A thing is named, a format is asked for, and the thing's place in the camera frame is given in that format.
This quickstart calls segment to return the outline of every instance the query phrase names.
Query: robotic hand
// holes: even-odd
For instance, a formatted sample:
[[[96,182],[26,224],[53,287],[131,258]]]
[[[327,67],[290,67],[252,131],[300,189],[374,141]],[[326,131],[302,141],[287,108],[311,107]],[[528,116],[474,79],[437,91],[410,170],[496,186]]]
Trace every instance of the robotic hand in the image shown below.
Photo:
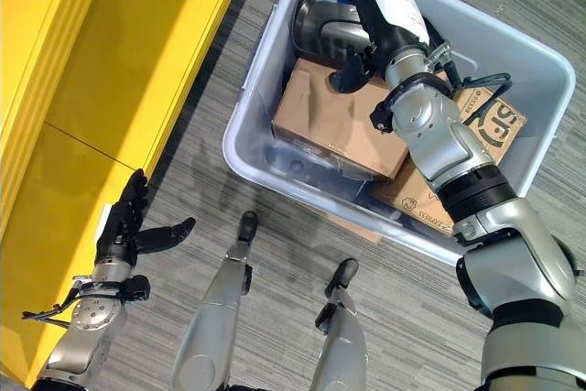
[[[125,303],[148,299],[147,277],[131,277],[138,255],[176,246],[193,229],[195,220],[189,218],[175,226],[139,231],[147,206],[146,195],[147,178],[139,169],[110,210],[97,241],[92,274],[75,277],[69,295],[53,310],[23,312],[24,320],[39,320],[67,329],[38,374],[32,391],[82,391],[92,384],[106,359],[110,342],[125,325]],[[79,302],[71,322],[51,318],[76,300]]]
[[[352,92],[378,71],[392,91],[371,114],[373,125],[407,142],[467,248],[456,267],[461,287],[471,306],[493,320],[478,390],[586,389],[586,338],[570,313],[580,271],[461,121],[449,86],[433,75],[439,61],[453,89],[462,87],[449,45],[430,53],[414,0],[353,1],[372,45],[330,83]],[[500,76],[494,97],[510,87],[508,75]]]

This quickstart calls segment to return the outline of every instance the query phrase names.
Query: brown cardboard box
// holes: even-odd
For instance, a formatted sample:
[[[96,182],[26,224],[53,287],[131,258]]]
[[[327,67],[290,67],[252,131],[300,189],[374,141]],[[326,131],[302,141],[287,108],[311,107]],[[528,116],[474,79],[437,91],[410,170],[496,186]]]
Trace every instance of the brown cardboard box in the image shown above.
[[[374,79],[358,92],[336,93],[328,83],[331,72],[298,60],[273,118],[276,136],[312,154],[336,157],[341,168],[393,178],[407,145],[395,134],[381,135],[370,121],[388,95],[384,82]]]
[[[465,120],[485,103],[491,94],[492,92],[485,88],[462,92],[456,98],[462,119]],[[505,100],[497,98],[483,117],[472,122],[471,129],[483,141],[498,164],[525,122],[524,115]],[[380,201],[395,206],[432,228],[451,235],[453,222],[450,216],[441,206],[437,196],[429,189],[421,173],[416,170],[411,158],[405,161],[394,180],[375,183],[372,194]]]

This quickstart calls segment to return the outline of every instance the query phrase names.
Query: plastic storage bin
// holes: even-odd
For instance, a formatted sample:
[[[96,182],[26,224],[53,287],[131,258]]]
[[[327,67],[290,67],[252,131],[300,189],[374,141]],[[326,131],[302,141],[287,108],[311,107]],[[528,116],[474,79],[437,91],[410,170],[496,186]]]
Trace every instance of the plastic storage bin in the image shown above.
[[[462,76],[511,73],[507,100],[528,122],[500,168],[525,195],[574,89],[575,74],[553,49],[459,0],[416,0],[456,52]],[[290,28],[298,0],[276,0],[223,138],[223,153],[242,177],[357,223],[455,265],[462,248],[406,214],[369,198],[364,182],[276,140],[271,118],[295,63]]]

